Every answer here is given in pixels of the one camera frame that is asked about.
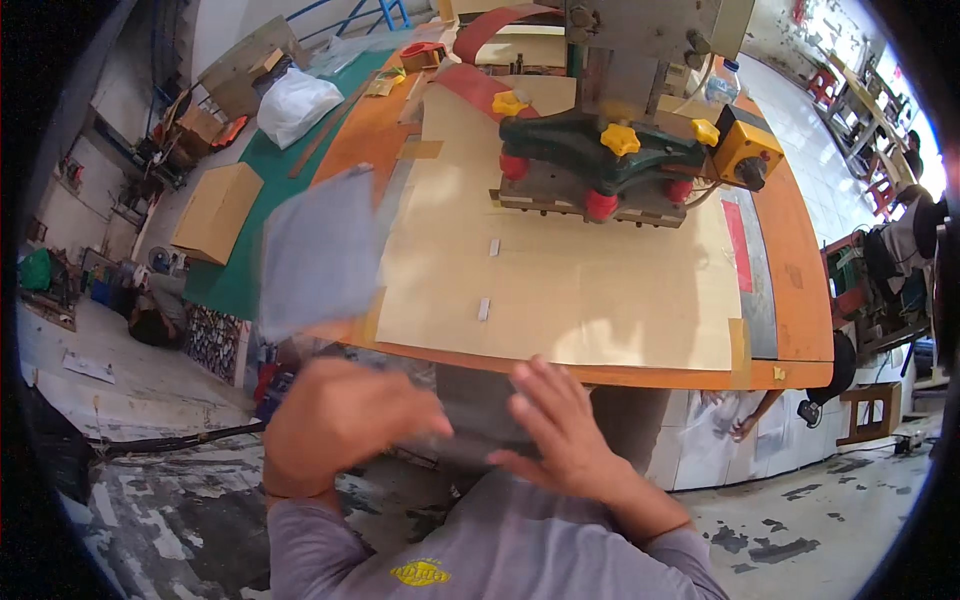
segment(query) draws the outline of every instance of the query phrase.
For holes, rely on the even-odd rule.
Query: blue container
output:
[[[90,286],[90,298],[95,302],[100,302],[103,306],[110,306],[110,284],[104,283],[99,279],[93,280]]]

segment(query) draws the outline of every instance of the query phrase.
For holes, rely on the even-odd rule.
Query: yellow control box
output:
[[[719,178],[760,190],[783,160],[783,148],[770,126],[761,117],[726,105],[716,127],[720,137],[709,151]]]

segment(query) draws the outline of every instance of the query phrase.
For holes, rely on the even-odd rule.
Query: cardboard box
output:
[[[203,158],[210,154],[210,144],[216,141],[224,124],[206,110],[191,105],[183,116],[177,119],[180,138],[177,143],[192,157]]]
[[[277,48],[273,52],[264,55],[260,60],[255,62],[248,73],[256,79],[262,75],[270,73],[270,70],[276,66],[280,59],[283,58],[283,51]]]
[[[171,245],[191,258],[226,265],[263,180],[246,162],[210,169],[197,183]]]

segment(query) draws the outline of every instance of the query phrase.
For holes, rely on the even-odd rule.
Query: red fabric strip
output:
[[[562,11],[539,4],[517,4],[484,12],[457,34],[457,39],[453,42],[453,54],[467,64],[474,64],[480,48],[490,41],[496,32],[518,19],[542,12],[563,14]]]
[[[743,216],[740,205],[721,200],[723,213],[727,218],[730,241],[733,242],[733,261],[736,263],[736,282],[741,292],[754,292],[754,277],[750,273],[750,254],[747,252],[747,232],[743,229]]]
[[[483,111],[497,123],[505,116],[493,112],[493,94],[508,91],[512,88],[480,71],[472,64],[451,65],[437,75],[433,81],[435,84],[441,84],[449,88],[453,93],[471,103],[478,110]],[[539,117],[540,114],[533,107],[527,107],[520,111],[519,116],[529,119]]]

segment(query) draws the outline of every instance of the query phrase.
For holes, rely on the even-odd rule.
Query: green bag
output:
[[[50,287],[50,253],[41,248],[20,262],[20,285],[27,290]]]

